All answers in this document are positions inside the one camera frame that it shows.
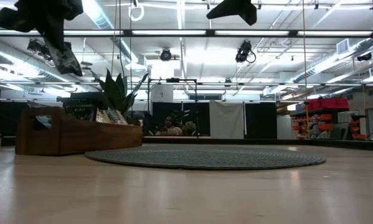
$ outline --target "round rug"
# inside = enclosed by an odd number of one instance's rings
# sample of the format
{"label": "round rug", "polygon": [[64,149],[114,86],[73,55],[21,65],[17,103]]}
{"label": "round rug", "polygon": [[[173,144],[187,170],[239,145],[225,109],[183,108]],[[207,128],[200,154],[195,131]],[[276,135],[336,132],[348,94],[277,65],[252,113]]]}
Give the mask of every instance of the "round rug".
{"label": "round rug", "polygon": [[157,145],[86,152],[90,159],[172,169],[278,169],[321,164],[323,156],[282,149],[235,146]]}

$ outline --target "white curtain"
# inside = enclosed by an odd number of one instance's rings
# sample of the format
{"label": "white curtain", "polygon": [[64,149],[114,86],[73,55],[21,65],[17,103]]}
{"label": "white curtain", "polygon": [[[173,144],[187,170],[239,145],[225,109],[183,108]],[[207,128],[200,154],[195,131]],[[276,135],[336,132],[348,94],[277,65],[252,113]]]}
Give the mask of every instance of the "white curtain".
{"label": "white curtain", "polygon": [[243,104],[210,101],[213,139],[243,139]]}

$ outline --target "person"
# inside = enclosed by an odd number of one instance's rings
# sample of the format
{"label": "person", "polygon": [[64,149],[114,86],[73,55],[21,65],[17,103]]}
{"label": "person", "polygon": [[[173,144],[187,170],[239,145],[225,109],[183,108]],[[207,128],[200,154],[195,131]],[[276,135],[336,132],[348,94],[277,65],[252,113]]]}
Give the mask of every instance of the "person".
{"label": "person", "polygon": [[158,131],[156,135],[181,136],[182,129],[175,127],[172,122],[172,118],[168,116],[164,123],[163,129],[161,131]]}

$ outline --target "wooden planter box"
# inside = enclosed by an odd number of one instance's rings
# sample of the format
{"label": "wooden planter box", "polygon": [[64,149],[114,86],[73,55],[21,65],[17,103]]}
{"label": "wooden planter box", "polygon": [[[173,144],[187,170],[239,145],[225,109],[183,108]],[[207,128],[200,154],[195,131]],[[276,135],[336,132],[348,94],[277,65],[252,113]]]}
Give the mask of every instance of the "wooden planter box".
{"label": "wooden planter box", "polygon": [[[50,129],[37,129],[35,116],[52,117]],[[87,151],[142,145],[142,127],[66,118],[62,108],[22,111],[17,129],[16,154],[62,156]]]}

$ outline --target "wooden floor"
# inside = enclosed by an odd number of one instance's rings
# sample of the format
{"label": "wooden floor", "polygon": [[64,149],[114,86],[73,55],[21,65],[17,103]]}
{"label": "wooden floor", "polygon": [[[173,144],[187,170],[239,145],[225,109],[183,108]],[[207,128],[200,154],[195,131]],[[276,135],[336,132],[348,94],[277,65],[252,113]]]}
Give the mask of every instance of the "wooden floor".
{"label": "wooden floor", "polygon": [[327,162],[262,171],[166,170],[4,149],[0,224],[373,223],[372,151],[287,148],[323,153]]}

